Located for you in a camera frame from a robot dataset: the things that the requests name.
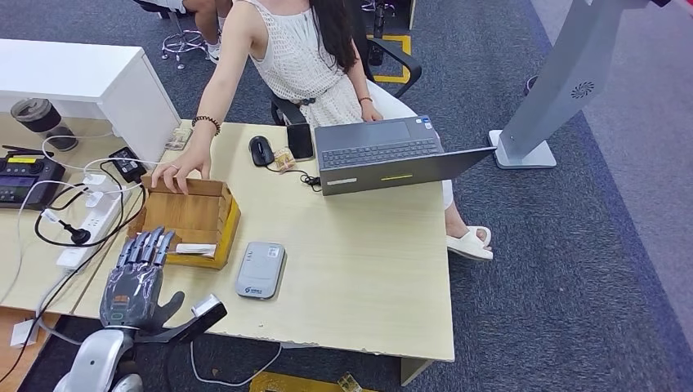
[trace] beaded bracelet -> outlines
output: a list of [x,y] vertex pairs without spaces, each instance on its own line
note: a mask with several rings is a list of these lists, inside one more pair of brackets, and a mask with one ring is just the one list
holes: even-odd
[[193,127],[199,120],[209,121],[212,124],[214,124],[214,127],[217,129],[217,133],[215,133],[214,136],[219,135],[219,132],[221,132],[221,125],[219,124],[219,122],[217,120],[215,120],[214,118],[211,118],[209,116],[197,116],[197,117],[193,118]]

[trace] gray stand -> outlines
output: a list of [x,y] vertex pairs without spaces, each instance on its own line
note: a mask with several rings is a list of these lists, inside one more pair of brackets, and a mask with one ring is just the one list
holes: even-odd
[[621,14],[650,0],[573,0],[530,94],[502,131],[490,131],[502,169],[556,166],[546,139],[606,84]]

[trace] woman's right hand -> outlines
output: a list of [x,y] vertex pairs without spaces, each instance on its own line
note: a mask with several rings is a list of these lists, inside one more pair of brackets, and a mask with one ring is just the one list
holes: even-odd
[[199,171],[202,174],[202,178],[208,180],[209,170],[212,168],[212,156],[209,152],[212,146],[212,137],[194,134],[190,138],[188,148],[181,156],[171,162],[160,163],[154,169],[152,173],[152,188],[155,188],[159,183],[159,179],[163,178],[163,183],[174,194],[178,193],[176,183],[178,183],[178,188],[180,188],[183,194],[188,194],[186,178],[193,170]]

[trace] black chair armrest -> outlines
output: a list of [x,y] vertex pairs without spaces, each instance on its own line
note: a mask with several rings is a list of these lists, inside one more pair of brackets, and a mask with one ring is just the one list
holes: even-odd
[[306,118],[303,117],[303,113],[301,113],[301,110],[299,110],[294,103],[279,98],[274,92],[270,92],[270,98],[272,100],[272,118],[277,125],[285,125],[284,119],[279,116],[276,111],[277,109],[288,119],[290,124],[306,123]]
[[411,76],[409,76],[409,81],[407,81],[407,83],[395,93],[395,98],[401,97],[402,94],[409,90],[409,88],[412,87],[419,78],[421,78],[421,63],[419,63],[418,60],[414,59],[412,56],[404,53],[404,51],[402,51],[396,45],[381,38],[369,38],[369,50],[372,45],[376,45],[383,49],[388,55],[397,60],[398,63],[402,64],[411,73]]

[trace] smartphone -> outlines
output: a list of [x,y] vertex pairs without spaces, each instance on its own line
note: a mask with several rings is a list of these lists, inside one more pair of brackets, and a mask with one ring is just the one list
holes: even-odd
[[288,149],[297,161],[306,161],[315,157],[311,126],[308,124],[291,124],[286,127]]

